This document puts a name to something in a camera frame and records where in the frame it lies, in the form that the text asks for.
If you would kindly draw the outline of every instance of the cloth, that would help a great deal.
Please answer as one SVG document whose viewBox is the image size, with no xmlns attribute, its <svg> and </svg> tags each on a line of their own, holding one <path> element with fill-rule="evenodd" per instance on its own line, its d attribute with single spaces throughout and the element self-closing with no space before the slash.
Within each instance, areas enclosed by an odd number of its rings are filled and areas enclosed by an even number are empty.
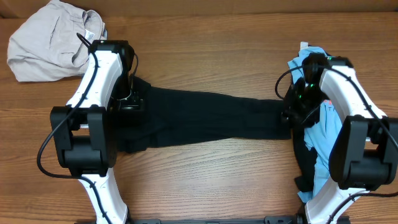
<svg viewBox="0 0 398 224">
<path fill-rule="evenodd" d="M 226 138 L 290 139 L 289 125 L 280 122 L 283 101 L 167 90 L 137 77 L 133 85 L 145 111 L 131 116 L 136 125 L 117 131 L 120 151 Z"/>
<path fill-rule="evenodd" d="M 293 128 L 293 150 L 298 166 L 302 171 L 301 177 L 294 179 L 298 189 L 301 192 L 311 192 L 313 190 L 313 177 L 315 175 L 315 163 L 318 153 L 315 148 L 308 150 L 304 142 L 303 127 Z"/>
<path fill-rule="evenodd" d="M 302 65 L 303 60 L 307 58 L 310 53 L 323 53 L 325 55 L 328 55 L 320 47 L 312 47 L 302 43 L 301 50 L 298 52 L 298 57 L 294 58 L 292 61 L 289 61 L 287 63 L 289 68 L 294 68 Z M 292 72 L 293 83 L 295 83 L 300 77 L 303 76 L 304 73 L 302 69 L 293 71 Z M 342 124 L 340 118 L 332 102 L 329 100 L 325 100 L 320 105 L 320 121 L 317 124 L 314 124 L 311 128 L 304 129 L 303 140 L 305 142 L 307 149 L 310 151 L 312 149 L 315 149 L 317 152 L 316 163 L 314 165 L 313 190 L 312 192 L 300 191 L 298 193 L 298 196 L 302 199 L 304 203 L 308 202 L 314 196 L 316 196 L 317 193 L 319 193 L 320 189 L 323 187 L 323 185 L 330 176 L 329 156 L 331 150 L 333 149 L 333 145 L 335 144 L 337 135 L 340 132 L 341 126 Z M 297 153 L 301 151 L 302 153 L 307 154 L 307 152 L 303 152 L 302 148 L 301 149 L 297 148 L 295 149 L 295 153 L 296 151 Z M 306 158 L 306 160 L 310 160 L 309 163 L 312 164 L 314 157 L 308 157 Z M 302 168 L 302 166 L 300 166 L 300 168 L 302 172 L 306 172 L 305 174 L 306 176 L 312 174 L 312 172 L 306 171 L 306 169 Z"/>
<path fill-rule="evenodd" d="M 105 23 L 95 11 L 52 0 L 11 35 L 7 64 L 20 82 L 82 75 L 88 67 L 88 51 L 76 33 L 92 43 L 105 39 L 104 31 Z"/>
</svg>

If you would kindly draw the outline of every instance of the tabletop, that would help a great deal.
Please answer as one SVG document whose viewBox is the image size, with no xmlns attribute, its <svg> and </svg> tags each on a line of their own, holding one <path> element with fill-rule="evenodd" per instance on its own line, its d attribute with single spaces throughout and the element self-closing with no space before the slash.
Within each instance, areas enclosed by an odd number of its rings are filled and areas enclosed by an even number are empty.
<svg viewBox="0 0 398 224">
<path fill-rule="evenodd" d="M 206 17 L 106 17 L 109 39 L 128 40 L 137 76 L 152 86 L 276 99 L 274 85 L 300 41 L 348 57 L 359 82 L 386 114 L 398 117 L 398 14 L 254 14 Z M 51 131 L 49 114 L 72 97 L 80 78 L 18 83 L 6 64 L 8 38 L 23 19 L 0 20 L 0 223 L 94 220 L 76 180 L 36 166 Z M 288 88 L 289 79 L 279 90 Z M 43 164 L 67 174 L 53 141 Z M 302 206 L 292 140 L 225 139 L 119 153 L 115 176 L 133 218 L 183 220 L 293 215 Z M 378 192 L 395 192 L 398 180 Z M 398 198 L 361 198 L 353 223 L 397 223 Z"/>
</svg>

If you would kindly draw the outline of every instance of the beige clothing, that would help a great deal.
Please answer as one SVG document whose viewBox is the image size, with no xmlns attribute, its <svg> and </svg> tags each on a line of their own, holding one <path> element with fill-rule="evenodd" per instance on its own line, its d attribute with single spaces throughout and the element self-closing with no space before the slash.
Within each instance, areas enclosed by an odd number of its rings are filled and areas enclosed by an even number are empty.
<svg viewBox="0 0 398 224">
<path fill-rule="evenodd" d="M 88 52 L 76 33 L 93 42 L 105 39 L 104 28 L 95 11 L 52 0 L 10 37 L 7 64 L 20 82 L 82 75 L 88 66 Z"/>
</svg>

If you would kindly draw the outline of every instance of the black cable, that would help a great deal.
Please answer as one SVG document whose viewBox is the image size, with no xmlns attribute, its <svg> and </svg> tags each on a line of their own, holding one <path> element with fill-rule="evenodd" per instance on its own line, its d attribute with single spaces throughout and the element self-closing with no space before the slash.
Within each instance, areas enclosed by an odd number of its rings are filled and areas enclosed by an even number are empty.
<svg viewBox="0 0 398 224">
<path fill-rule="evenodd" d="M 328 69 L 331 70 L 332 72 L 335 72 L 339 75 L 341 75 L 342 77 L 344 77 L 347 81 L 349 81 L 351 83 L 351 85 L 354 87 L 354 89 L 356 90 L 357 94 L 359 95 L 361 101 L 363 102 L 366 110 L 369 111 L 369 113 L 372 115 L 372 117 L 379 123 L 380 127 L 383 129 L 383 131 L 388 135 L 388 138 L 392 141 L 393 145 L 395 146 L 395 148 L 398 150 L 398 144 L 397 141 L 394 139 L 394 137 L 392 136 L 392 134 L 390 133 L 390 131 L 387 129 L 387 127 L 383 124 L 383 122 L 380 120 L 380 118 L 376 115 L 376 113 L 372 110 L 371 106 L 369 105 L 369 103 L 366 101 L 364 95 L 362 94 L 361 90 L 359 89 L 359 87 L 355 84 L 354 81 L 352 81 L 352 79 L 350 77 L 348 77 L 347 75 L 345 75 L 343 72 L 336 70 L 334 68 L 331 67 L 326 67 L 323 65 L 302 65 L 302 66 L 298 66 L 295 68 L 290 69 L 289 71 L 286 71 L 285 73 L 283 73 L 279 79 L 277 80 L 276 84 L 275 84 L 275 93 L 276 95 L 281 98 L 284 99 L 282 96 L 279 95 L 278 93 L 278 84 L 281 81 L 281 79 L 283 79 L 284 76 L 286 76 L 288 73 L 300 69 L 300 68 L 304 68 L 304 67 L 313 67 L 316 66 L 318 68 L 323 68 L 323 69 Z M 341 204 L 339 204 L 339 206 L 333 211 L 333 213 L 330 215 L 330 218 L 328 220 L 328 222 L 326 224 L 331 224 L 334 217 L 337 215 L 337 213 L 349 202 L 349 201 L 354 201 L 356 197 L 382 197 L 382 198 L 388 198 L 388 197 L 396 197 L 398 196 L 398 192 L 392 193 L 392 194 L 377 194 L 377 193 L 356 193 L 353 195 L 350 195 L 346 200 L 344 200 Z"/>
<path fill-rule="evenodd" d="M 138 55 L 134 53 L 134 56 L 136 57 L 136 67 L 134 68 L 134 71 L 132 71 L 132 73 L 131 73 L 131 75 L 130 75 L 130 77 L 129 77 L 129 79 L 130 79 L 130 87 L 131 87 L 132 90 L 133 90 L 132 80 L 134 79 L 134 76 L 136 76 L 136 72 L 137 72 L 137 68 L 138 68 L 138 63 L 139 63 Z"/>
<path fill-rule="evenodd" d="M 320 106 L 321 106 L 321 104 L 319 104 L 316 108 L 312 109 L 311 112 L 309 112 L 309 114 L 305 117 L 305 119 L 304 119 L 300 124 L 304 124 L 304 122 L 305 122 L 314 112 L 316 112 L 316 110 L 319 109 Z"/>
<path fill-rule="evenodd" d="M 326 224 L 331 224 L 334 217 L 337 215 L 337 213 L 349 202 L 349 201 L 355 201 L 356 197 L 382 197 L 382 198 L 389 198 L 389 197 L 396 197 L 398 196 L 398 192 L 392 193 L 392 194 L 376 194 L 376 193 L 356 193 L 353 195 L 350 195 L 344 202 L 339 204 L 339 206 L 333 211 L 333 213 L 330 215 L 330 218 Z"/>
<path fill-rule="evenodd" d="M 81 34 L 76 33 L 76 35 L 79 38 L 79 40 L 89 49 L 91 43 L 85 37 L 83 37 Z"/>
<path fill-rule="evenodd" d="M 276 93 L 276 95 L 277 95 L 279 98 L 281 98 L 282 100 L 284 99 L 284 97 L 281 96 L 281 95 L 278 93 L 279 82 L 280 82 L 287 74 L 289 74 L 290 72 L 293 72 L 293 71 L 295 71 L 295 70 L 297 70 L 297 69 L 300 69 L 300 68 L 303 68 L 303 67 L 304 67 L 304 66 L 301 65 L 301 66 L 292 68 L 292 69 L 286 71 L 285 73 L 283 73 L 283 74 L 278 78 L 278 80 L 277 80 L 276 83 L 275 83 L 275 93 Z"/>
<path fill-rule="evenodd" d="M 77 36 L 83 42 L 83 44 L 85 46 L 87 46 L 88 48 L 90 47 L 90 43 L 88 42 L 88 40 L 86 40 L 81 34 L 77 33 Z M 93 58 L 94 58 L 94 61 L 95 61 L 94 72 L 93 72 L 92 78 L 90 79 L 90 82 L 87 85 L 86 90 L 81 95 L 81 98 L 80 98 L 79 102 L 76 104 L 76 106 L 73 107 L 73 109 L 67 114 L 67 116 L 57 125 L 57 127 L 55 127 L 52 130 L 52 132 L 44 140 L 43 144 L 40 147 L 39 152 L 37 153 L 36 162 L 37 162 L 37 167 L 40 169 L 40 171 L 42 171 L 43 174 L 45 174 L 45 175 L 47 175 L 49 177 L 61 178 L 61 179 L 78 179 L 78 180 L 84 180 L 85 182 L 89 183 L 90 188 L 92 188 L 93 191 L 94 191 L 94 194 L 95 194 L 95 197 L 97 199 L 98 206 L 99 206 L 99 209 L 101 210 L 102 216 L 106 219 L 106 221 L 109 224 L 112 224 L 111 220 L 107 216 L 107 214 L 106 214 L 106 212 L 105 212 L 105 210 L 104 210 L 104 208 L 102 206 L 100 195 L 99 195 L 99 193 L 98 193 L 98 191 L 97 191 L 97 189 L 95 187 L 95 183 L 93 183 L 90 179 L 87 179 L 86 177 L 74 177 L 74 176 L 71 176 L 71 175 L 52 174 L 52 173 L 48 172 L 47 170 L 45 170 L 44 167 L 42 166 L 42 163 L 41 163 L 42 154 L 43 154 L 43 151 L 44 151 L 46 145 L 49 143 L 49 141 L 54 136 L 55 132 L 60 128 L 60 126 L 63 125 L 76 112 L 76 110 L 79 108 L 79 106 L 83 103 L 83 101 L 85 100 L 85 98 L 86 98 L 86 96 L 88 94 L 88 91 L 90 90 L 90 88 L 91 88 L 91 86 L 92 86 L 92 84 L 94 82 L 94 79 L 95 79 L 95 76 L 97 74 L 99 65 L 98 65 L 97 56 L 94 53 L 92 53 L 92 55 L 93 55 Z"/>
</svg>

